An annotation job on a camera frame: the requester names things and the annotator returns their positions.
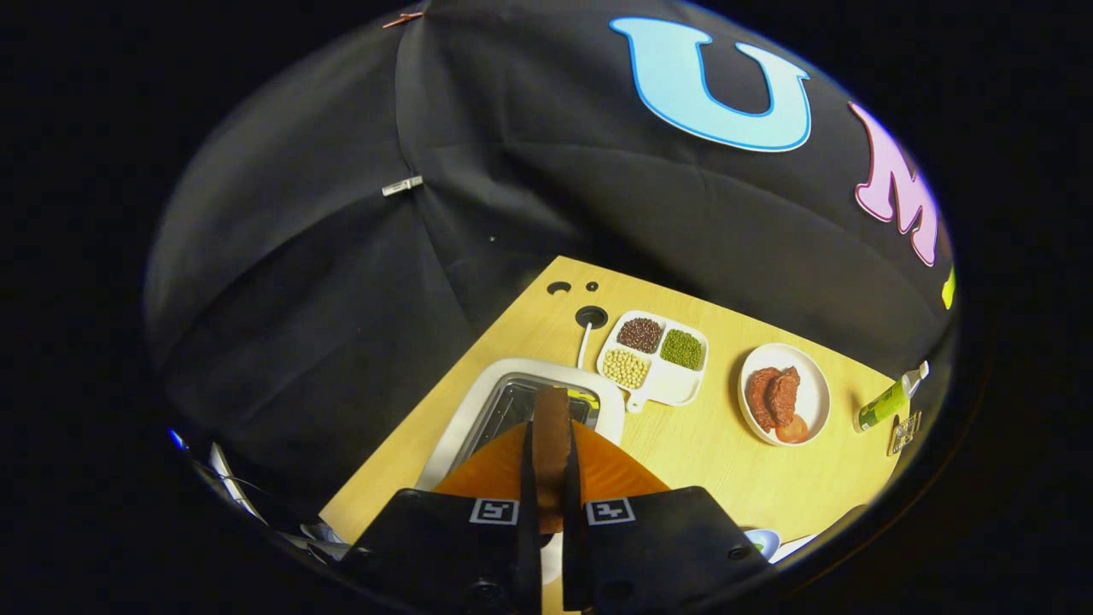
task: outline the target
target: white round plate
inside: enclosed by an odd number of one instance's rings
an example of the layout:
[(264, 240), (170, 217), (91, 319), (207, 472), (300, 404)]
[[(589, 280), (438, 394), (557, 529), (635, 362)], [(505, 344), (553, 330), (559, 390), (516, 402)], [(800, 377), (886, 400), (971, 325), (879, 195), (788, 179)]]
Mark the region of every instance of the white round plate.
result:
[(753, 545), (759, 545), (760, 554), (767, 561), (774, 557), (774, 552), (778, 551), (781, 546), (781, 536), (778, 535), (774, 530), (749, 530), (744, 532), (744, 536), (751, 541)]
[[(808, 439), (796, 445), (778, 440), (774, 429), (771, 429), (769, 434), (763, 431), (763, 428), (755, 423), (755, 417), (752, 416), (751, 406), (748, 405), (748, 399), (744, 395), (748, 390), (748, 380), (753, 374), (763, 368), (787, 370), (790, 366), (797, 368), (797, 374), (801, 377), (801, 385), (797, 388), (797, 405), (794, 414), (801, 417), (801, 421), (809, 428)], [(823, 431), (824, 426), (827, 425), (827, 417), (831, 414), (831, 391), (827, 388), (827, 379), (824, 378), (820, 367), (811, 357), (787, 344), (766, 344), (752, 351), (744, 359), (737, 391), (744, 423), (761, 440), (775, 447), (803, 447), (815, 440), (816, 436)]]

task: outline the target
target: metal clip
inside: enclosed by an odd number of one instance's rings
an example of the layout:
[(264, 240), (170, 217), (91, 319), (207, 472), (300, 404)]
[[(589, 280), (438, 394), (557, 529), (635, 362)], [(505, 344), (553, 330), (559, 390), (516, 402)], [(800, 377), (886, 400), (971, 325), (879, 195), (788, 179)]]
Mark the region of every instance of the metal clip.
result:
[(384, 186), (384, 196), (385, 197), (389, 197), (389, 196), (393, 194), (395, 192), (401, 192), (402, 190), (409, 190), (410, 188), (413, 188), (414, 186), (422, 185), (422, 182), (424, 182), (424, 180), (421, 178), (421, 175), (414, 175), (413, 177), (410, 177), (409, 179), (402, 179), (401, 181), (396, 181), (396, 182), (393, 182), (393, 184), (391, 184), (389, 186)]
[(918, 426), (921, 423), (922, 413), (921, 411), (907, 417), (907, 421), (901, 423), (900, 416), (895, 417), (895, 425), (892, 426), (892, 440), (889, 443), (889, 457), (897, 454), (902, 451), (912, 440), (915, 439), (915, 435), (918, 434)]

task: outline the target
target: red beans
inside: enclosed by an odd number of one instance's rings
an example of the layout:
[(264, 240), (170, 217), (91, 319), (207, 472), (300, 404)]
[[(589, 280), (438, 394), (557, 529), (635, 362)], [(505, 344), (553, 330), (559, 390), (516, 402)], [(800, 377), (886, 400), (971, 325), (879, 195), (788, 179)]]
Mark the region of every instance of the red beans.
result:
[(619, 330), (619, 344), (651, 355), (657, 352), (661, 333), (660, 326), (654, 321), (634, 319), (623, 323), (622, 329)]

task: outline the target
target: light blue letter u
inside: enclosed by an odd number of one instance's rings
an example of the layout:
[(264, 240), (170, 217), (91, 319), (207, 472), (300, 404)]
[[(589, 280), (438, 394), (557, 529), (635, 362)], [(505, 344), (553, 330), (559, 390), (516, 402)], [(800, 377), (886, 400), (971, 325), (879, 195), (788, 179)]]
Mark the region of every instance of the light blue letter u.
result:
[(700, 45), (714, 40), (694, 27), (647, 17), (619, 17), (611, 29), (630, 39), (634, 84), (645, 106), (696, 137), (745, 150), (784, 152), (809, 139), (809, 74), (769, 51), (737, 43), (766, 76), (771, 108), (752, 114), (722, 105), (706, 87)]

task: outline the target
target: green bottle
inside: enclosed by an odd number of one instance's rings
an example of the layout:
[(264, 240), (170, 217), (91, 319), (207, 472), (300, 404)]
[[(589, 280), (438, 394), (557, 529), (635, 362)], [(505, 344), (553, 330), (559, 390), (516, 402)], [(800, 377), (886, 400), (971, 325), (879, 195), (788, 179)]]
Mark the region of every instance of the green bottle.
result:
[(917, 370), (912, 370), (903, 375), (903, 378), (890, 387), (888, 391), (881, 393), (879, 398), (858, 411), (858, 416), (854, 422), (854, 429), (858, 434), (861, 434), (894, 415), (896, 411), (910, 401), (910, 398), (918, 391), (918, 386), (922, 383), (922, 379), (929, 376), (929, 374), (930, 364), (922, 362), (922, 365), (918, 366)]

